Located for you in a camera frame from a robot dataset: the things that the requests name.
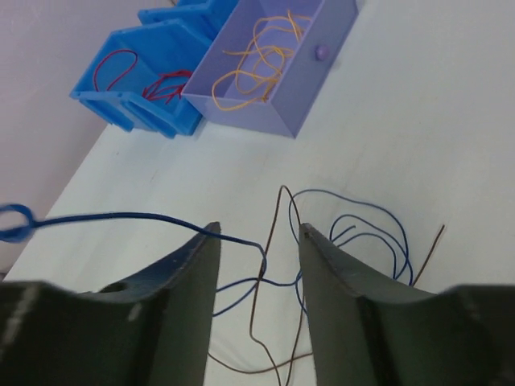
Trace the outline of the lavender plastic tray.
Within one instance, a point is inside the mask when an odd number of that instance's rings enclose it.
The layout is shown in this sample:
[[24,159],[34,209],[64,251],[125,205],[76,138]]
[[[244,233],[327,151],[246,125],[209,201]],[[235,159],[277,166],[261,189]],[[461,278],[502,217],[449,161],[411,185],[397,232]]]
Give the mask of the lavender plastic tray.
[[212,123],[294,138],[357,15],[354,1],[240,1],[183,95]]

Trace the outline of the rear blue plastic bin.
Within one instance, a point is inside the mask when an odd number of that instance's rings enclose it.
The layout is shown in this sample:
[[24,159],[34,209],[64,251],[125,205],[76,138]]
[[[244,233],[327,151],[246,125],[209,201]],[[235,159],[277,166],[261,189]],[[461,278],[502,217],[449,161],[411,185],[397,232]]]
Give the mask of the rear blue plastic bin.
[[238,0],[179,1],[172,7],[140,10],[138,18],[142,24],[181,18],[220,30],[238,3]]

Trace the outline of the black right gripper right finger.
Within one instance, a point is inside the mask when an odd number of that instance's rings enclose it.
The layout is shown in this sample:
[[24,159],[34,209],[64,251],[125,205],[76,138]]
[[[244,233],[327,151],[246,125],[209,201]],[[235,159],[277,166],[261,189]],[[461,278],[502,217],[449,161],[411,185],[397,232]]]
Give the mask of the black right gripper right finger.
[[299,229],[303,292],[319,385],[511,385],[514,288],[438,294],[394,281]]

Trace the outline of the blue plastic bin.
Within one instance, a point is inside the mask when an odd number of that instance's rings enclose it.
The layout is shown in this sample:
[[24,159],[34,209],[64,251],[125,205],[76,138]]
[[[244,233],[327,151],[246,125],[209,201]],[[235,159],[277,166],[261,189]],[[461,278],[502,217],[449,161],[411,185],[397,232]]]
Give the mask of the blue plastic bin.
[[114,31],[70,97],[127,132],[191,136],[201,115],[183,89],[211,44],[178,19]]
[[172,7],[140,10],[138,18],[142,24],[181,18],[220,30],[238,3],[238,0],[179,1]]

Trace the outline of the front blue plastic bin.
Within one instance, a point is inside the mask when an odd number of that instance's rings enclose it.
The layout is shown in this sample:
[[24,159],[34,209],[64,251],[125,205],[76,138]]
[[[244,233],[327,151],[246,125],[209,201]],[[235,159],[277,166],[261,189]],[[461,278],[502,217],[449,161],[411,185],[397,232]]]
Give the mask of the front blue plastic bin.
[[127,132],[191,136],[201,115],[183,89],[211,44],[178,19],[114,31],[70,97]]

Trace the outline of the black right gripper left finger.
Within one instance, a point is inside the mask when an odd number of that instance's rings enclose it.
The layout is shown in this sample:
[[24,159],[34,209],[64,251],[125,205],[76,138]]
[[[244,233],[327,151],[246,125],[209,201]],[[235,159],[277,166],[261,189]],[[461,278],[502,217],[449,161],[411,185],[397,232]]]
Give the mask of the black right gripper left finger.
[[97,293],[1,285],[4,385],[201,385],[220,225]]

